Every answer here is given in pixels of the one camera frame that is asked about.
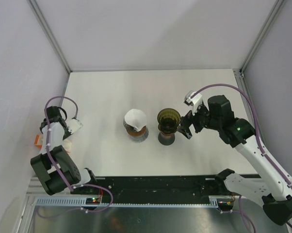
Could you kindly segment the olive green dripper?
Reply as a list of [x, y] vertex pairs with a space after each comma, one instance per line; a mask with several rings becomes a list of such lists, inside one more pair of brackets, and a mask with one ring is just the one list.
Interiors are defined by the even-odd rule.
[[180, 114], [173, 108], [162, 109], [157, 115], [158, 129], [163, 134], [173, 134], [180, 124]]

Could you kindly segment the red black coffee dripper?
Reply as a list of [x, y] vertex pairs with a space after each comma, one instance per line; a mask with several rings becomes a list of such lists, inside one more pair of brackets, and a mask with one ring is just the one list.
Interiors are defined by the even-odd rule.
[[175, 130], [164, 131], [163, 129], [160, 129], [160, 132], [158, 134], [158, 141], [164, 146], [170, 146], [175, 141], [175, 133]]

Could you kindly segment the clear glass carafe server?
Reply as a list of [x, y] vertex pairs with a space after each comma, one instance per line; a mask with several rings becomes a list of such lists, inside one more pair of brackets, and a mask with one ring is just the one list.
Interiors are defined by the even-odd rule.
[[139, 133], [139, 135], [137, 135], [137, 136], [133, 136], [133, 135], [130, 136], [132, 141], [143, 142], [148, 138], [149, 131], [148, 131], [147, 127], [145, 127], [145, 130], [143, 130], [143, 133], [142, 132], [138, 132], [138, 133]]

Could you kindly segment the white paper coffee filter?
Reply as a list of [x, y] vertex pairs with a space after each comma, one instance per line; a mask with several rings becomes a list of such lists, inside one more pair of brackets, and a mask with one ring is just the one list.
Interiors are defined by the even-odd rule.
[[125, 122], [132, 126], [137, 132], [141, 131], [147, 124], [146, 114], [139, 109], [131, 109], [124, 116]]

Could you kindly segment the clear glass dripper cone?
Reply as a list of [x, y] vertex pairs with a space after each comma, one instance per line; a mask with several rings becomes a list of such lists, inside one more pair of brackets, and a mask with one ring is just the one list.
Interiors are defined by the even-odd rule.
[[135, 129], [133, 126], [129, 125], [129, 124], [125, 121], [125, 119], [123, 120], [123, 125], [124, 125], [124, 128], [125, 128], [128, 132], [136, 132], [136, 129]]

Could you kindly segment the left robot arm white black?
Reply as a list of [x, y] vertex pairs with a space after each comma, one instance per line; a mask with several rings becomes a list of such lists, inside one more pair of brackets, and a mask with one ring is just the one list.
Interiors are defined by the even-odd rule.
[[78, 131], [83, 124], [75, 117], [66, 121], [61, 107], [50, 106], [46, 109], [47, 118], [41, 123], [43, 134], [42, 148], [39, 155], [31, 159], [31, 166], [45, 192], [54, 195], [62, 192], [67, 186], [81, 185], [87, 194], [97, 191], [98, 182], [93, 172], [78, 169], [64, 148], [64, 141]]

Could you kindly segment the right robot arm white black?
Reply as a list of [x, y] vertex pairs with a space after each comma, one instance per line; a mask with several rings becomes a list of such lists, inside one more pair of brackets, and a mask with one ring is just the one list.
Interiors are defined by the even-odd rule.
[[208, 99], [204, 105], [202, 95], [193, 91], [184, 98], [192, 109], [180, 120], [178, 131], [190, 139], [192, 133], [202, 129], [217, 131], [226, 144], [240, 153], [262, 178], [254, 182], [243, 178], [231, 169], [217, 174], [215, 191], [225, 195], [229, 191], [242, 195], [263, 208], [269, 219], [277, 225], [284, 225], [292, 218], [292, 176], [274, 159], [264, 144], [257, 144], [256, 131], [245, 119], [237, 118], [224, 95]]

